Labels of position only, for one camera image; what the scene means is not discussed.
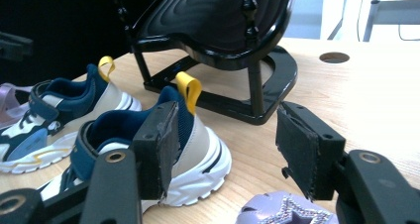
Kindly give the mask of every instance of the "black metal clamp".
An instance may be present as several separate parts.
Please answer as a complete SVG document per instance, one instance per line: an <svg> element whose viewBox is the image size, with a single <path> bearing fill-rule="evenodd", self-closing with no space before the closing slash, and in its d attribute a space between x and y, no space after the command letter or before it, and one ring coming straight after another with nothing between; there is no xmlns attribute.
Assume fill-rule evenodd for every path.
<svg viewBox="0 0 420 224"><path fill-rule="evenodd" d="M410 186L386 157L355 150L303 106L282 102L277 109L276 145L291 176L311 200L339 197L340 223L420 223L420 191Z"/></svg>
<svg viewBox="0 0 420 224"><path fill-rule="evenodd" d="M0 58L22 61L33 54L33 41L24 37L0 32Z"/></svg>

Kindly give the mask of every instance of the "light wood surface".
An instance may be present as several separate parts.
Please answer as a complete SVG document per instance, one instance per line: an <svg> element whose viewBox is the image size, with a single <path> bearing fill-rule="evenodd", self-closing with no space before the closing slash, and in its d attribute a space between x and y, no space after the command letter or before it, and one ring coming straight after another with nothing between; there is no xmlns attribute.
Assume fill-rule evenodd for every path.
<svg viewBox="0 0 420 224"><path fill-rule="evenodd" d="M420 44L340 43L282 39L298 64L298 79L285 98L307 107L347 139L346 151L370 150L388 157L411 185L420 188ZM341 52L344 63L325 63L319 56ZM182 51L146 54L155 73L185 56ZM144 108L158 95L145 91L132 55L116 59L111 79L139 98ZM244 71L226 72L200 65L189 73L203 89L228 96L247 97ZM240 208L254 195L285 190L300 194L294 181L281 175L286 162L274 139L276 114L253 126L220 114L197 109L205 125L228 145L233 166L222 187L191 206L150 208L144 223L235 223ZM36 188L68 166L68 159L31 173L0 174L0 193L14 188ZM335 201L317 201L335 210Z"/></svg>

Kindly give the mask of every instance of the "purple shoe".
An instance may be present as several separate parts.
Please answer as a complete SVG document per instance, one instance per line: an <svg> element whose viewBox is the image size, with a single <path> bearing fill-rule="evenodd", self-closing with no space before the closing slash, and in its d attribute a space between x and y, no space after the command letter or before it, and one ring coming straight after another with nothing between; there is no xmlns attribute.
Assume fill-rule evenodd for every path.
<svg viewBox="0 0 420 224"><path fill-rule="evenodd" d="M337 215L303 196L284 191L254 196L238 215L237 224L338 224Z"/></svg>
<svg viewBox="0 0 420 224"><path fill-rule="evenodd" d="M21 119L29 109L28 103L20 104L16 91L31 92L32 86L20 87L11 83L0 84L0 129L8 127Z"/></svg>

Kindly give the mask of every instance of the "navy blue sneaker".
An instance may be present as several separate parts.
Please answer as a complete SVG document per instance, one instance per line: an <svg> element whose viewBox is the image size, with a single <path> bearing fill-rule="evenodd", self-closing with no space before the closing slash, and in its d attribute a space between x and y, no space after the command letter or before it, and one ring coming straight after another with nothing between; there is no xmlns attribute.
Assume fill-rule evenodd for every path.
<svg viewBox="0 0 420 224"><path fill-rule="evenodd" d="M22 173L47 167L70 154L85 122L109 110L141 110L138 100L93 64L87 67L85 81L57 78L35 85L29 106L20 121L0 130L0 171Z"/></svg>
<svg viewBox="0 0 420 224"><path fill-rule="evenodd" d="M70 155L70 167L40 188L43 200L88 180L99 155L128 148L152 109L168 101L178 103L180 155L172 167L167 197L163 200L143 200L143 211L158 203L190 205L197 202L198 198L207 197L212 190L217 190L231 169L232 157L225 143L210 128L205 127L195 114L197 92L201 92L201 85L196 86L197 81L195 85L189 84L188 93L195 91L186 99L168 86L161 91L157 104L149 110L111 111L83 125L76 140L77 149Z"/></svg>

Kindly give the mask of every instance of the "sneaker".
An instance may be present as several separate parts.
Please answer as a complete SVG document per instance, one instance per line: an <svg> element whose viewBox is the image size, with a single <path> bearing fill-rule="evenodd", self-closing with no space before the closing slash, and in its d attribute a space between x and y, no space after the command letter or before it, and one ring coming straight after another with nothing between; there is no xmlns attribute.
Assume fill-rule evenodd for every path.
<svg viewBox="0 0 420 224"><path fill-rule="evenodd" d="M111 111L82 126L75 145L77 152L73 151L70 155L70 167L39 189L43 200L88 180L99 155L128 148L152 109L168 101L178 103L180 153L172 167L167 197L163 200L142 200L143 212L158 203L190 205L217 190L231 169L232 157L225 143L195 115L195 102L201 85L198 80L193 81L188 85L188 97L185 99L176 89L167 86L161 91L157 105L149 110ZM182 79L178 80L178 87L179 83L183 83Z"/></svg>
<svg viewBox="0 0 420 224"><path fill-rule="evenodd" d="M109 110L141 110L138 100L93 64L87 67L85 81L57 78L35 85L29 106L21 120L0 130L0 171L45 168L70 154L83 123Z"/></svg>
<svg viewBox="0 0 420 224"><path fill-rule="evenodd" d="M16 92L30 93L31 89L32 86L20 87L12 83L0 85L0 129L16 123L28 111L28 103L21 104L16 98Z"/></svg>
<svg viewBox="0 0 420 224"><path fill-rule="evenodd" d="M339 224L337 215L303 196L276 191L259 194L241 209L236 224Z"/></svg>

